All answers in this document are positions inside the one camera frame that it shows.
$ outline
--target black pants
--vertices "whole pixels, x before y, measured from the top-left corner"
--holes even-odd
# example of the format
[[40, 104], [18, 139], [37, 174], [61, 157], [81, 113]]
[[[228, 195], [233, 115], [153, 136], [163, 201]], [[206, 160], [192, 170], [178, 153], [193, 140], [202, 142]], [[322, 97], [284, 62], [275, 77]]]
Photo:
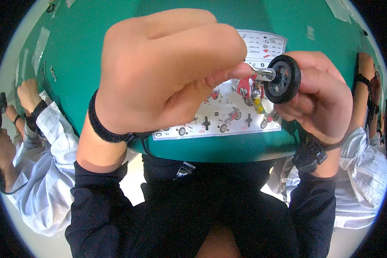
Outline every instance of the black pants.
[[[142, 155], [144, 163], [144, 177], [146, 183], [141, 184], [145, 200], [160, 198], [166, 195], [169, 188], [173, 188], [173, 181], [177, 172], [183, 165], [183, 161], [151, 158]], [[196, 168], [196, 173], [208, 174], [218, 173], [229, 177], [232, 183], [246, 183], [250, 185], [250, 192], [258, 192], [269, 179], [269, 169], [273, 167], [275, 160], [242, 162], [242, 163], [202, 163], [189, 162]]]

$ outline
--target instruction manual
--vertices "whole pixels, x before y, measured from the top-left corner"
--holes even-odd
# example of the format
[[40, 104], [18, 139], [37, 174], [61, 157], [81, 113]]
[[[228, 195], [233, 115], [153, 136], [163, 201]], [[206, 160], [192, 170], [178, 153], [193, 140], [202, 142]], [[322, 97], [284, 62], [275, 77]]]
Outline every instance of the instruction manual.
[[[272, 59], [285, 52], [287, 39], [282, 36], [262, 31], [237, 31], [248, 49], [245, 61], [255, 68], [268, 67]], [[280, 131], [281, 118], [265, 94], [261, 100], [265, 113], [258, 114], [254, 106], [247, 105], [247, 101], [232, 90], [232, 86], [238, 84], [238, 79], [232, 79], [218, 85], [202, 102], [190, 123], [156, 131], [152, 134], [154, 140]]]

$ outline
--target white shirt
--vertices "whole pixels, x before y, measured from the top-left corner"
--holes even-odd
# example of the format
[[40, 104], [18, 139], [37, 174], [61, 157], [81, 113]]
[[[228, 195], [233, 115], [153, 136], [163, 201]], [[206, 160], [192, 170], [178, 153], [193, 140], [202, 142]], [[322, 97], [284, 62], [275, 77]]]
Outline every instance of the white shirt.
[[[360, 229], [373, 223], [387, 190], [387, 159], [379, 151], [380, 142], [368, 130], [354, 130], [341, 148], [335, 188], [334, 226]], [[286, 182], [287, 201], [298, 186], [298, 170], [291, 169]]]
[[26, 138], [13, 160], [20, 175], [11, 192], [27, 184], [7, 197], [34, 232], [52, 236], [71, 222], [70, 189], [75, 185], [73, 163], [79, 138], [55, 102], [41, 112], [36, 124], [47, 141], [25, 125]]

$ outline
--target green table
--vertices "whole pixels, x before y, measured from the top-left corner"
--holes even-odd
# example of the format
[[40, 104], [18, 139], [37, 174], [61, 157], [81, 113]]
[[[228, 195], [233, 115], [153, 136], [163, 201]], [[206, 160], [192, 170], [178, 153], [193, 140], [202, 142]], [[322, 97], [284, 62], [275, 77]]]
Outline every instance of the green table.
[[[98, 88], [103, 37], [113, 24], [127, 18], [148, 15], [172, 8], [201, 8], [211, 11], [218, 22], [235, 28], [272, 32], [287, 37], [287, 51], [318, 50], [325, 53], [351, 87], [355, 75], [356, 54], [376, 55], [362, 28], [336, 19], [325, 0], [267, 1], [83, 1], [70, 9], [62, 1], [55, 18], [43, 13], [26, 40], [20, 54], [29, 49], [26, 76], [34, 78], [31, 64], [41, 27], [51, 31], [37, 75], [40, 88], [46, 89], [77, 133], [82, 130], [88, 102]], [[314, 28], [315, 40], [307, 38], [307, 25]], [[46, 60], [46, 75], [40, 68]], [[57, 76], [53, 81], [49, 67]], [[297, 122], [283, 121], [278, 132], [153, 141], [147, 145], [161, 158], [203, 162], [259, 161], [291, 155], [299, 144]], [[140, 142], [129, 145], [142, 152]]]

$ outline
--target person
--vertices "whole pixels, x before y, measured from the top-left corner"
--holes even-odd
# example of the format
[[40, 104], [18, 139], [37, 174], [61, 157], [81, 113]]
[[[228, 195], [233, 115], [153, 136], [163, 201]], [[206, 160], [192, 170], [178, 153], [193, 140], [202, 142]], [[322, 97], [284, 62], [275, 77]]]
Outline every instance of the person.
[[[26, 121], [17, 117], [14, 106], [6, 115], [15, 122], [23, 142], [15, 145], [1, 128], [0, 190], [20, 212], [23, 222], [34, 232], [52, 236], [70, 224], [70, 189], [75, 183], [73, 163], [78, 137], [55, 102], [47, 106], [39, 96], [37, 82], [28, 79], [17, 88]], [[42, 141], [38, 129], [46, 137]]]
[[[366, 53], [361, 52], [358, 55], [357, 74], [361, 74], [369, 82], [355, 82], [353, 111], [342, 145], [335, 189], [334, 226], [350, 229], [364, 228], [374, 222], [387, 190], [387, 158], [385, 147], [380, 142], [382, 135], [377, 132], [378, 112], [375, 114], [374, 110], [368, 110], [368, 106], [380, 105], [381, 84], [374, 70], [373, 59]], [[367, 112], [374, 114], [370, 116], [370, 121], [366, 121]], [[282, 171], [277, 170], [271, 175], [272, 178], [277, 178], [277, 185], [281, 185], [279, 178], [286, 179], [286, 182], [282, 180], [279, 188], [275, 188], [274, 183], [269, 185], [274, 191], [281, 189], [284, 199], [290, 202], [291, 192], [300, 181], [298, 171], [292, 164], [292, 157], [287, 158]]]
[[[73, 257], [327, 256], [340, 148], [313, 173], [301, 173], [289, 208], [212, 163], [166, 180], [160, 195], [134, 207], [119, 188], [126, 141], [191, 121], [214, 87], [254, 73], [242, 62], [246, 53], [238, 32], [204, 10], [168, 10], [108, 29], [76, 155], [65, 232]], [[286, 54], [297, 61], [302, 82], [276, 111], [321, 142], [339, 143], [350, 123], [349, 87], [324, 54]]]

